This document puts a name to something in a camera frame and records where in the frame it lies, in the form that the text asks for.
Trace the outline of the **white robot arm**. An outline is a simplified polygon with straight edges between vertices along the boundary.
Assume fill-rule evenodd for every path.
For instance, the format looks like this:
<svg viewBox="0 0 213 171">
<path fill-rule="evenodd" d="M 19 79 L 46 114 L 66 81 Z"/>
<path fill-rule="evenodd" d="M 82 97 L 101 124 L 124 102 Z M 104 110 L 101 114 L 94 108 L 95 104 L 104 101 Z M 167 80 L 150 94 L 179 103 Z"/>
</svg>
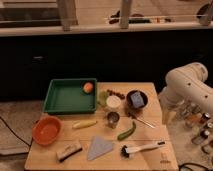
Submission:
<svg viewBox="0 0 213 171">
<path fill-rule="evenodd" d="M 185 101 L 193 102 L 204 112 L 213 114 L 213 88 L 205 84 L 207 78 L 208 70 L 199 62 L 172 69 L 166 74 L 166 86 L 158 95 L 163 124 L 169 123 L 170 112 Z"/>
</svg>

